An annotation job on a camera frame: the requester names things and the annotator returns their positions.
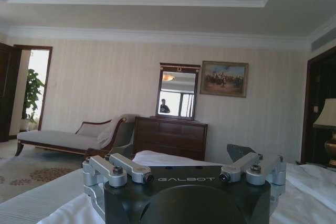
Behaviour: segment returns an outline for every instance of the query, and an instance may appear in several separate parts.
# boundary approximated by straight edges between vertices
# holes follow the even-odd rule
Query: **metal clamp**
[[[246,170],[246,180],[252,185],[263,185],[265,181],[271,184],[270,215],[276,209],[279,196],[286,189],[286,163],[281,156],[267,156],[260,164],[260,169],[250,167]]]
[[[257,153],[250,152],[232,165],[223,165],[219,177],[223,182],[232,183],[240,181],[241,174],[250,168],[251,165],[256,164],[259,159],[260,156]]]
[[[105,220],[104,192],[99,184],[108,181],[112,187],[124,186],[127,183],[127,174],[134,182],[140,184],[153,180],[149,167],[138,165],[119,153],[110,155],[109,161],[94,156],[83,162],[84,192],[91,197],[93,208],[103,220]]]

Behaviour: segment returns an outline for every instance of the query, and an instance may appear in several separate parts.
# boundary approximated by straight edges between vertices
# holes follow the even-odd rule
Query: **bolt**
[[[152,173],[146,173],[145,176],[143,177],[143,182],[145,184],[153,182],[154,181],[154,176]]]
[[[251,166],[251,171],[253,172],[253,173],[260,173],[261,172],[261,167],[260,167],[260,165],[253,165],[253,166]]]
[[[115,167],[113,168],[112,171],[113,171],[113,174],[114,174],[114,175],[120,175],[120,174],[122,174],[122,172],[123,172],[121,166],[115,166]]]
[[[229,173],[221,173],[219,175],[219,178],[221,179],[222,182],[229,182],[231,180]]]

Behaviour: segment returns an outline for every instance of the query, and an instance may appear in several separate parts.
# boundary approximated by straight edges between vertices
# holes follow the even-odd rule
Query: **lamp shade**
[[[336,130],[336,99],[326,99],[319,118],[313,124],[314,128]]]

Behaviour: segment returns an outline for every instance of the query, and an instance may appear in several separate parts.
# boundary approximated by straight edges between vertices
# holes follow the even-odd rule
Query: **framed painting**
[[[200,94],[246,97],[248,63],[203,61]]]

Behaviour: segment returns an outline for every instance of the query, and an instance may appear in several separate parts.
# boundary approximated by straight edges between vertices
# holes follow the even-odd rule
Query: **floor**
[[[25,145],[15,157],[17,140],[0,143],[0,203],[79,169],[82,156]]]

